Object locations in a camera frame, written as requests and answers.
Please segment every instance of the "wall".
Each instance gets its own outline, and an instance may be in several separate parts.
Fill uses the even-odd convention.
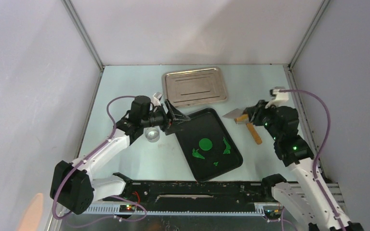
[[[322,0],[74,0],[102,61],[288,63]]]
[[[339,183],[352,220],[370,230],[370,1],[331,1],[293,74],[300,89],[314,92],[330,109],[322,162]],[[321,143],[325,113],[304,98]]]
[[[0,0],[0,231],[36,193],[46,225],[53,168],[76,153],[98,76],[61,1]]]

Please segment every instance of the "green circle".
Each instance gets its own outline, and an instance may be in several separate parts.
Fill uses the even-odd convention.
[[[212,148],[212,141],[208,138],[199,140],[199,147],[204,151],[209,151]]]

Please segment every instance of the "small green piece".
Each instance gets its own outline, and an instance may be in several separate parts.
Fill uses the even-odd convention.
[[[198,150],[199,150],[199,149],[197,149],[197,150],[195,151],[195,148],[194,148],[194,149],[192,149],[192,155],[193,155],[194,157],[196,157],[196,158],[205,159],[205,157],[204,157],[204,156],[202,156],[200,153],[198,153]]]
[[[226,148],[224,150],[224,154],[230,154],[230,145],[229,143],[226,141],[225,137],[224,137],[224,143],[226,145]]]
[[[199,141],[199,147],[204,151],[209,151],[212,146],[212,141],[208,138],[203,138]]]

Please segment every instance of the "white table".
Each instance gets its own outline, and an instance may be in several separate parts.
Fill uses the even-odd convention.
[[[100,82],[93,110],[84,136],[80,155],[87,154],[111,132],[112,123],[106,114],[106,105],[121,95],[152,96],[162,92],[161,77],[170,71],[207,67],[211,65],[131,65],[107,66]],[[289,88],[282,65],[218,65],[228,91],[228,100],[222,103],[180,107],[188,114],[211,107],[219,116],[235,108],[255,105],[258,100],[270,100],[269,90],[275,86]],[[118,121],[129,110],[132,99],[121,99],[110,107]],[[294,107],[292,100],[287,106]],[[212,180],[258,181],[280,173],[287,180],[295,180],[273,149],[273,139],[263,127],[256,128],[263,143],[257,145],[245,125],[222,118],[227,131],[243,156],[243,165]],[[94,177],[105,178],[120,172],[134,180],[195,180],[175,135],[165,136],[149,143],[141,136],[130,147],[115,156]]]

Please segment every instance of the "baking tray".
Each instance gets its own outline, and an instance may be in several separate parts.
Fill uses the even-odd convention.
[[[214,109],[206,108],[189,117],[191,120],[183,123],[183,130],[175,135],[198,182],[208,181],[243,164],[242,155]],[[209,139],[211,145],[209,142],[201,145],[202,139]]]
[[[165,73],[162,88],[175,107],[227,100],[222,71],[216,66]]]

